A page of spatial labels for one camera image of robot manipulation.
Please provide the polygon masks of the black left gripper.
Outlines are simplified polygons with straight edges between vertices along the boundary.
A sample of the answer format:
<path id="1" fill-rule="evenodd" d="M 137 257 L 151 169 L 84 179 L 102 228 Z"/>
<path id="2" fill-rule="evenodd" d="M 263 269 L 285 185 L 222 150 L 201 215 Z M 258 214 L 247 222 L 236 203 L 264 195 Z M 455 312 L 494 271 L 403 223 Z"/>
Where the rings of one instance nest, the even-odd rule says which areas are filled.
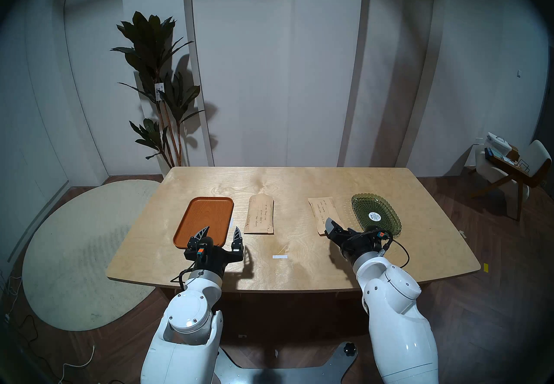
<path id="1" fill-rule="evenodd" d="M 244 258 L 243 237 L 240 229 L 235 227 L 231 251 L 213 244 L 207 237 L 209 226 L 199 230 L 193 236 L 192 246 L 184 249 L 184 257 L 193 262 L 191 272 L 210 271 L 223 277 L 226 266 L 234 262 L 242 262 Z"/>

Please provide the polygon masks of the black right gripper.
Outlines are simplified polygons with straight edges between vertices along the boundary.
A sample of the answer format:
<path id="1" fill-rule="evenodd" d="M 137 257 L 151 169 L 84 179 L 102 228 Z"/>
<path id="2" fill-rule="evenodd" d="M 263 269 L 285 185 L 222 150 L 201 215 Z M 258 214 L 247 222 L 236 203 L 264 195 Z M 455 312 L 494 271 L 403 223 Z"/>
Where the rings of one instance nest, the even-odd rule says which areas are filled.
<path id="1" fill-rule="evenodd" d="M 368 227 L 364 232 L 343 229 L 331 218 L 325 221 L 325 234 L 336 244 L 347 260 L 357 260 L 365 253 L 384 255 L 393 240 L 393 234 L 380 227 Z"/>

